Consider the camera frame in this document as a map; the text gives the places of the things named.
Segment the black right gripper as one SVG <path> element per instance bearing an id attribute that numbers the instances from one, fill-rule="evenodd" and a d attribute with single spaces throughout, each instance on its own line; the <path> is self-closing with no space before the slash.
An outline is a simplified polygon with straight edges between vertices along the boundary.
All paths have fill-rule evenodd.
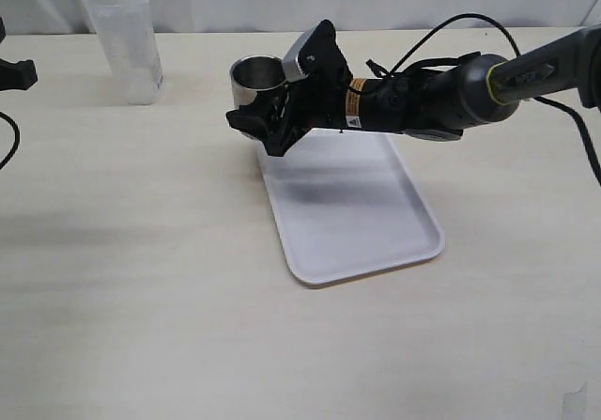
<path id="1" fill-rule="evenodd" d="M 319 50 L 309 75 L 285 80 L 282 98 L 256 98 L 225 114 L 229 126 L 258 141 L 272 157 L 282 157 L 315 128 L 341 129 L 352 73 L 336 41 L 332 21 L 317 25 Z"/>

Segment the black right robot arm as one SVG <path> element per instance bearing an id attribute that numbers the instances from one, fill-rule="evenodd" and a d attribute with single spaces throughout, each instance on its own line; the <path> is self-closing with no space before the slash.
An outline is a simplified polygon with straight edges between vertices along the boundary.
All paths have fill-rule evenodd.
<path id="1" fill-rule="evenodd" d="M 404 70 L 369 62 L 356 78 L 325 19 L 300 35 L 282 80 L 226 113 L 229 126 L 282 157 L 312 129 L 405 134 L 456 141 L 466 129 L 503 121 L 521 101 L 575 89 L 600 105 L 600 27 L 591 25 L 508 60 L 473 52 L 417 61 Z"/>

